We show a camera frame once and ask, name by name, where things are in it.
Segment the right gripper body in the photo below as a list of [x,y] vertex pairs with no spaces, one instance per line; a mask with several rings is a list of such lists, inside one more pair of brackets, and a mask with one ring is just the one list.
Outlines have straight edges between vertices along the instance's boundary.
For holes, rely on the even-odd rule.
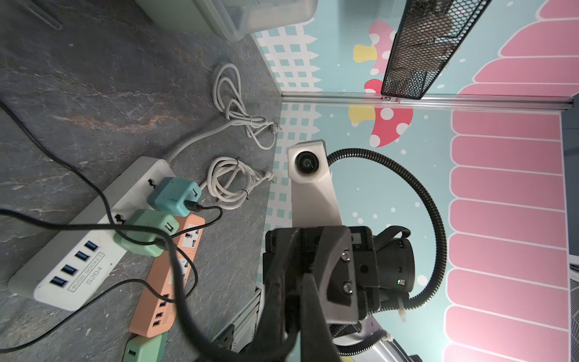
[[[299,298],[287,300],[286,308],[289,310],[300,311],[302,279],[305,274],[312,274],[321,228],[300,228]],[[356,276],[358,321],[371,313],[384,310],[388,303],[393,303],[395,309],[408,309],[416,271],[413,247],[409,240],[410,230],[402,226],[390,226],[374,235],[365,226],[349,229]]]

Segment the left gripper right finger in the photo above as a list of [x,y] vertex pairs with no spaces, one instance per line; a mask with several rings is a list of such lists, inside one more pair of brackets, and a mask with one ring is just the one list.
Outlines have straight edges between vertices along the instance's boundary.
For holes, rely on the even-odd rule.
[[315,278],[305,274],[300,291],[301,361],[341,361],[324,318]]

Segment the green adapter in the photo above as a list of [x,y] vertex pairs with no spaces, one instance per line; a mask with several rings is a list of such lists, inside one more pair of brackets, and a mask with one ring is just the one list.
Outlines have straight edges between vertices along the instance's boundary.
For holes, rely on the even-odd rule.
[[[153,210],[138,210],[128,221],[127,224],[130,226],[149,226],[156,229],[162,229],[168,235],[173,235],[179,230],[179,222],[174,216],[170,214],[163,213],[161,211]],[[131,253],[159,257],[164,253],[164,242],[161,241],[161,247],[157,245],[158,235],[149,232],[126,232],[123,231],[122,234],[128,236],[128,238],[135,241],[148,243],[148,245],[134,244],[123,238],[119,233],[116,233],[113,240],[120,247],[124,248]]]
[[123,362],[160,362],[164,357],[168,333],[151,338],[135,336],[127,342]]

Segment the green adapter front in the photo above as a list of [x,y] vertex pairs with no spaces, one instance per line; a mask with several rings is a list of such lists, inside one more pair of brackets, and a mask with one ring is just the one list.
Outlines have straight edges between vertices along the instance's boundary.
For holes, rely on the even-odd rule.
[[135,336],[127,342],[123,362],[160,362],[164,357],[168,333],[151,338]]

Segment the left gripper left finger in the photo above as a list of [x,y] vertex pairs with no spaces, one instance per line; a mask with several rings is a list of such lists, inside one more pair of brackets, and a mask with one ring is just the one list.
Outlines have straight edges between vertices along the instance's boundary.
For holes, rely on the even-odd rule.
[[255,361],[283,360],[289,354],[290,341],[285,338],[285,281],[283,275],[268,277],[265,283],[265,305],[253,338]]

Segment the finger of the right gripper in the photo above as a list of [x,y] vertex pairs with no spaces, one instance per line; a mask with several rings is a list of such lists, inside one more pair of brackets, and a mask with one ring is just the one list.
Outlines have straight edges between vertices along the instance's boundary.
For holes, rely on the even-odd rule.
[[329,324],[358,321],[351,232],[346,226],[321,228],[312,274],[324,318]]
[[265,306],[284,308],[299,298],[300,228],[273,229],[265,234]]

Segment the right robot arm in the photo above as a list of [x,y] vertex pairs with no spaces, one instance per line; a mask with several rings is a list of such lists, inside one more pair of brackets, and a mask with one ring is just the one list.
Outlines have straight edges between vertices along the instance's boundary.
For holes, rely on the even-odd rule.
[[[431,279],[413,295],[415,261],[410,230],[389,226],[378,235],[366,226],[344,225],[330,173],[344,158],[373,161],[393,171],[419,196],[435,236]],[[369,149],[327,153],[321,141],[289,148],[293,224],[265,235],[262,256],[265,306],[250,351],[280,349],[284,360],[294,347],[303,361],[341,361],[384,343],[393,360],[410,356],[383,330],[351,345],[336,337],[378,312],[404,315],[429,303],[446,272],[447,240],[437,205],[420,181],[391,158]]]

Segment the teal USB charger adapter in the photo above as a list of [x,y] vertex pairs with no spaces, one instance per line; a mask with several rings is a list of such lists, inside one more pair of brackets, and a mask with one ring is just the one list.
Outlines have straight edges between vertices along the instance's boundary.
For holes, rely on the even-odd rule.
[[187,217],[190,210],[185,203],[197,202],[200,197],[201,188],[195,181],[166,177],[154,188],[147,202],[156,211],[177,217]]

